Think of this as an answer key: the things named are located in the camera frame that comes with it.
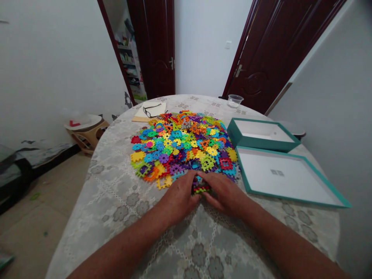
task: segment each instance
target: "tiled floor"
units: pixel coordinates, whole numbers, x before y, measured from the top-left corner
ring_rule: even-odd
[[[35,181],[27,195],[0,216],[0,250],[13,254],[5,278],[44,278],[83,187],[90,157],[79,153]],[[36,200],[30,198],[40,193]]]

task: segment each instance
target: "light switch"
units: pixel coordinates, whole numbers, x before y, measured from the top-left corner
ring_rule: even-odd
[[[231,41],[226,41],[225,48],[230,49],[230,47],[231,47]]]

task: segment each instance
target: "stool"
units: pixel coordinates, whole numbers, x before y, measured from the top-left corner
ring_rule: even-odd
[[[97,147],[99,139],[102,137],[104,131],[109,127],[109,123],[101,116],[89,115],[92,119],[92,123],[81,125],[77,127],[70,127],[65,125],[67,132],[79,145],[80,149],[85,154],[93,154]]]

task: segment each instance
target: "teal box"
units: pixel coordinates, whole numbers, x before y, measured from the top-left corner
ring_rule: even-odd
[[[327,207],[352,205],[304,156],[237,146],[247,193]]]
[[[301,142],[278,122],[232,118],[227,133],[234,147],[289,152]]]

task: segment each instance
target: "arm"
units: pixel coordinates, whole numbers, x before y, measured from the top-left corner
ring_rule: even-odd
[[[310,242],[288,228],[245,195],[227,177],[198,172],[217,193],[218,199],[203,193],[221,212],[242,219],[254,232],[287,278],[349,278]]]
[[[199,203],[199,195],[191,197],[195,175],[196,171],[189,171],[177,179],[139,221],[104,244],[68,278],[130,278],[155,241]]]

